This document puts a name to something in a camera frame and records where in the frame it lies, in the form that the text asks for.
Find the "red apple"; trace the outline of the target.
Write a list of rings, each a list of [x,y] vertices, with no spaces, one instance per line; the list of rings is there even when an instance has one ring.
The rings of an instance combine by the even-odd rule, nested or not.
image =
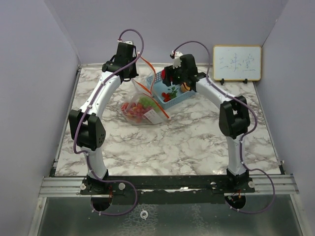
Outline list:
[[[165,78],[165,70],[161,71],[161,78],[164,80],[164,78]]]

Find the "peach fruit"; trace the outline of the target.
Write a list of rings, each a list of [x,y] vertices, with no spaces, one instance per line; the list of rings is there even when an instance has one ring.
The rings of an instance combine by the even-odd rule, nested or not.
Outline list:
[[[185,92],[188,92],[188,91],[191,91],[190,87],[186,83],[183,83],[181,85],[181,92],[185,93]]]

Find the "green grape bunch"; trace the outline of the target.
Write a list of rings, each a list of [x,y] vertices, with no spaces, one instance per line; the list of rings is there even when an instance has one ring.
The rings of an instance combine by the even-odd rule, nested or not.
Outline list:
[[[158,105],[151,97],[142,96],[139,98],[138,103],[140,103],[144,109],[158,109]]]

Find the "clear zip bag orange zipper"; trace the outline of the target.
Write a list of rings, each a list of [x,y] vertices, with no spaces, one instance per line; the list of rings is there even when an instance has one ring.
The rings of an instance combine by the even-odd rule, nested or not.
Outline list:
[[[126,101],[123,101],[121,104],[120,104],[120,111],[121,111],[121,105],[124,103],[124,102],[128,102],[131,104],[131,106],[135,106],[135,105],[138,105],[140,106],[141,104],[138,103],[138,100],[140,97],[142,96],[147,96],[147,97],[150,97],[144,93],[136,93],[134,94],[132,97],[128,98]],[[122,112],[122,116],[126,119],[127,122],[129,122],[130,124],[132,125],[156,125],[156,124],[160,124],[160,123],[163,123],[163,122],[166,122],[170,119],[169,115],[166,113],[166,111],[162,108],[162,106],[160,106],[160,104],[158,102],[156,102],[156,104],[158,105],[158,109],[144,109],[145,110],[145,113],[144,113],[144,116],[148,119],[148,121],[146,123],[141,123],[141,124],[135,124],[135,123],[132,123],[130,122],[128,119],[127,119],[127,116],[124,115]]]

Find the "red strawberry bunch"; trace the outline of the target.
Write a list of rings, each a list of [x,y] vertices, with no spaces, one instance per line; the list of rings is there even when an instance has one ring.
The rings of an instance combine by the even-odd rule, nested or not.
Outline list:
[[[121,112],[122,112],[124,115],[128,115],[128,114],[130,114],[130,111],[131,111],[131,104],[128,103],[128,102],[124,102],[124,103],[121,105]]]

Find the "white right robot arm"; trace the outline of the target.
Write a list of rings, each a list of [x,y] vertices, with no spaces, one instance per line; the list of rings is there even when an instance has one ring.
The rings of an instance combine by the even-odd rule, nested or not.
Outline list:
[[[184,84],[189,90],[205,96],[219,109],[219,129],[226,137],[228,146],[227,174],[231,176],[226,180],[226,187],[231,192],[238,192],[244,186],[241,177],[248,175],[241,157],[244,154],[241,137],[247,133],[250,125],[246,98],[234,97],[217,87],[208,73],[198,71],[193,55],[176,52],[170,57],[173,64],[163,69],[162,82],[168,87]]]

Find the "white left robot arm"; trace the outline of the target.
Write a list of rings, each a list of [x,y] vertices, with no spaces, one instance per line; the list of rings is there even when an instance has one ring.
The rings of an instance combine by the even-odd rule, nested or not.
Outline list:
[[[106,137],[101,118],[113,93],[124,80],[138,76],[135,63],[136,46],[133,41],[119,41],[116,54],[103,64],[101,76],[87,101],[68,115],[73,151],[84,154],[87,162],[87,178],[92,181],[92,189],[103,194],[108,190],[108,171],[103,162],[102,149]]]

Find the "blue plastic basket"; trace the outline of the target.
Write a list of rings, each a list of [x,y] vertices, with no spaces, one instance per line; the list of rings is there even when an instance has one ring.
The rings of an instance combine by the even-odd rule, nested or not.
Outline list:
[[[181,103],[182,101],[195,95],[193,90],[186,90],[184,86],[181,85],[171,85],[166,86],[162,82],[162,71],[151,73],[145,79],[145,85],[151,90],[154,99],[162,106],[164,110]]]

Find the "small whiteboard wooden frame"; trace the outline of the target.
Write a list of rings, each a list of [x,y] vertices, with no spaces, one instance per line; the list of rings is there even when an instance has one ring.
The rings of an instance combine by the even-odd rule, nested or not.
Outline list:
[[[259,81],[262,48],[258,45],[213,47],[213,79],[216,81]]]

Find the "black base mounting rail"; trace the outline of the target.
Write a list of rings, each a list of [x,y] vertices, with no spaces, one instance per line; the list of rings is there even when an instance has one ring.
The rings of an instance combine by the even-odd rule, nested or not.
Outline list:
[[[224,204],[226,194],[253,193],[249,175],[107,176],[104,182],[85,177],[81,195],[116,205]]]

